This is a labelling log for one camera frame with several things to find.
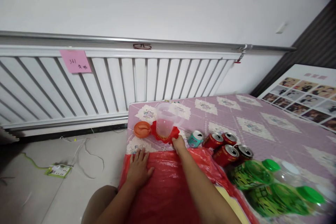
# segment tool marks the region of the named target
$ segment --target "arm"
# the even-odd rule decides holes
[[[134,160],[133,155],[131,155],[126,182],[108,207],[98,217],[95,224],[121,224],[125,222],[136,193],[146,184],[154,171],[154,167],[147,171],[146,165],[149,153],[146,153],[145,156],[144,153],[145,148],[141,152],[138,149]]]
[[[198,167],[181,136],[173,138],[174,147],[182,161],[191,196],[203,223],[241,224],[240,220]]]

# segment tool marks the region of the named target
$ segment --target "white bottle cap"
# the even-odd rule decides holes
[[[282,161],[281,164],[289,172],[291,172],[295,175],[300,175],[301,174],[300,171],[294,165],[288,163],[287,161]]]
[[[330,201],[336,202],[336,194],[329,190],[328,188],[324,187],[323,185],[316,185],[317,190],[323,195],[324,198],[329,199]]]

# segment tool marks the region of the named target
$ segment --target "dark wall panel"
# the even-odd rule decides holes
[[[258,97],[294,64],[336,69],[336,0],[328,3],[293,47],[297,51],[286,53],[251,95]]]

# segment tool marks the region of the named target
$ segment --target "soda can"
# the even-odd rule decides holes
[[[222,145],[212,157],[219,166],[225,167],[239,159],[239,152],[231,145]]]
[[[203,134],[200,131],[193,131],[188,138],[188,144],[191,148],[197,148],[203,142]]]
[[[246,160],[253,159],[253,152],[246,145],[236,145],[235,148],[239,152],[239,160],[234,165],[239,165],[244,163]]]
[[[210,133],[203,142],[203,147],[215,150],[223,144],[223,137],[219,133]]]
[[[222,137],[224,139],[224,144],[228,144],[231,146],[234,146],[237,143],[237,137],[230,132],[224,132],[222,134]]]

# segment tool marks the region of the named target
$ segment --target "eyeglasses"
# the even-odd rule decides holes
[[[133,49],[150,50],[152,46],[150,44],[133,44]]]

